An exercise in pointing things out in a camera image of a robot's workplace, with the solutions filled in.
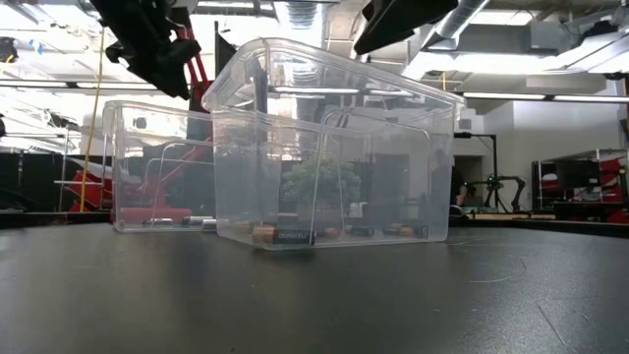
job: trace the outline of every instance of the clear plastic container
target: clear plastic container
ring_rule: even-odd
[[[105,104],[118,231],[215,230],[211,129],[208,114],[129,101]]]
[[[456,95],[286,39],[203,96],[218,234],[266,249],[447,237]]]

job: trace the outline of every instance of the fluorescent light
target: fluorescent light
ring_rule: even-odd
[[[252,9],[254,7],[254,3],[253,2],[228,2],[228,1],[200,1],[198,6]],[[261,10],[273,10],[273,6],[267,3],[260,4],[259,7]]]
[[[544,94],[529,93],[493,93],[493,92],[463,92],[466,98],[485,98],[485,99],[515,99],[515,100],[543,100]]]
[[[77,83],[77,86],[81,89],[96,89],[98,83]],[[144,83],[101,83],[101,89],[157,89],[151,84]]]
[[[278,93],[358,93],[355,88],[288,88],[277,87],[274,88]]]
[[[539,11],[531,11],[529,13],[522,10],[482,10],[472,18],[470,24],[524,26],[533,19],[533,16],[537,16],[539,13]]]
[[[0,80],[0,87],[5,88],[66,88],[66,83],[29,81],[29,80]]]
[[[626,96],[597,96],[597,95],[556,95],[554,101],[584,102],[584,103],[629,103]]]
[[[397,90],[397,91],[387,91],[383,89],[370,89],[369,94],[373,95],[383,95],[383,96],[395,96],[395,97],[413,97],[414,95],[410,92]]]

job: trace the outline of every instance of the computer screen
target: computer screen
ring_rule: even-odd
[[[599,163],[588,160],[558,161],[557,181],[563,189],[600,185]]]

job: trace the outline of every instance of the cable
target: cable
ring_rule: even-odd
[[[86,160],[83,163],[83,180],[81,181],[81,209],[84,211],[86,205],[86,182],[87,182],[87,167],[89,165],[89,151],[91,150],[91,138],[94,135],[94,125],[96,125],[96,112],[98,110],[98,96],[100,95],[100,82],[102,81],[102,54],[105,51],[105,28],[102,28],[102,35],[100,36],[100,53],[98,58],[98,80],[96,82],[96,97],[94,98],[94,109],[91,113],[91,124],[89,125],[89,136],[87,137],[87,151]]]

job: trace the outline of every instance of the dark tabletop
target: dark tabletop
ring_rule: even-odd
[[[453,229],[269,253],[109,225],[0,231],[0,353],[629,353],[629,240]]]

